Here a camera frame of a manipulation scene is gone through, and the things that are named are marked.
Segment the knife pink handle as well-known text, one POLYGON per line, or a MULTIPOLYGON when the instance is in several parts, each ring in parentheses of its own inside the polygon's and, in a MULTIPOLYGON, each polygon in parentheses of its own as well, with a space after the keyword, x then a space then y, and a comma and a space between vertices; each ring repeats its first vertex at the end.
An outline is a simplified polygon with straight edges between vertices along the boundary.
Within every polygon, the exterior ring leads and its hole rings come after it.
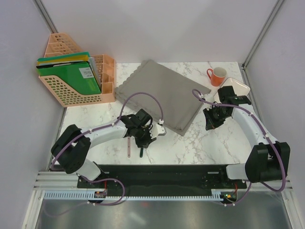
POLYGON ((127 138, 127 157, 131 157, 131 138, 127 138))

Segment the white rectangular plate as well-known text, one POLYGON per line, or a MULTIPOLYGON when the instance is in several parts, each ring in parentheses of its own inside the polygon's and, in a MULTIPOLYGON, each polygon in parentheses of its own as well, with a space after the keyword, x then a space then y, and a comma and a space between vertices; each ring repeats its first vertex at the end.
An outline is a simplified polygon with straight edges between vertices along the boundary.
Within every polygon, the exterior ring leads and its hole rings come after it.
POLYGON ((232 77, 229 77, 227 79, 224 79, 224 81, 222 82, 221 85, 219 85, 219 88, 225 87, 225 86, 232 86, 234 89, 234 93, 237 96, 241 96, 241 95, 248 95, 250 92, 250 87, 247 86, 246 84, 242 83, 241 81, 238 81, 232 77))

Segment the orange mug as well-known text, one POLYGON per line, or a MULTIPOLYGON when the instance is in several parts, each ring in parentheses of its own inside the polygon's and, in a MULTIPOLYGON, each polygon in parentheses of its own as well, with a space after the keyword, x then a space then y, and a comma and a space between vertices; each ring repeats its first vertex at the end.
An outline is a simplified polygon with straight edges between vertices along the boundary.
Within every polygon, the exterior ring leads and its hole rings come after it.
POLYGON ((206 73, 210 79, 211 85, 214 87, 220 86, 227 76, 226 69, 222 67, 209 68, 206 73))

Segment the grey placemat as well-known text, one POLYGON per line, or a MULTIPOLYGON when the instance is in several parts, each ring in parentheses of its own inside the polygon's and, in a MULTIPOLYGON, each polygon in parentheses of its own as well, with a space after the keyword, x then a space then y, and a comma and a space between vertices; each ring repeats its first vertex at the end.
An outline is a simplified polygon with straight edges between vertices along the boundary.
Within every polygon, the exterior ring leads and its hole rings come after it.
POLYGON ((210 89, 161 65, 146 60, 115 89, 116 98, 133 110, 144 109, 154 121, 164 119, 164 125, 184 136, 202 104, 192 94, 197 89, 202 94, 210 89))

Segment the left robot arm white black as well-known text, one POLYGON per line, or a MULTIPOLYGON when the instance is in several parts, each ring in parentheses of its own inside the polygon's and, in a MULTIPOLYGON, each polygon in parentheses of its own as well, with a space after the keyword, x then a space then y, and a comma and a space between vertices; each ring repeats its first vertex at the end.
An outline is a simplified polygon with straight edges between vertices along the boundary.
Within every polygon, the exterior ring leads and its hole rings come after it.
POLYGON ((53 145, 51 153, 67 174, 77 173, 86 177, 93 187, 101 187, 105 177, 101 169, 87 159, 91 148, 125 137, 134 137, 139 148, 147 148, 156 140, 160 129, 161 126, 153 125, 152 117, 141 109, 136 114, 123 115, 113 123, 93 129, 70 125, 53 145))

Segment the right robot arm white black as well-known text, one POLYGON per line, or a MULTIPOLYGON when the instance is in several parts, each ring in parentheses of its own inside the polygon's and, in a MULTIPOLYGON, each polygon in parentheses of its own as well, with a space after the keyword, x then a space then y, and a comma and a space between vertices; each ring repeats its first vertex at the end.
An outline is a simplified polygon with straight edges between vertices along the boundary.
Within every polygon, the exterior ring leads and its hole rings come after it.
POLYGON ((290 157, 288 143, 279 142, 267 131, 247 96, 236 95, 232 86, 220 88, 218 96, 218 103, 208 94, 202 97, 208 102, 207 108, 203 110, 205 129, 216 129, 231 117, 241 127, 252 148, 245 163, 226 166, 226 171, 218 176, 219 184, 228 188, 237 179, 262 183, 286 177, 290 157))

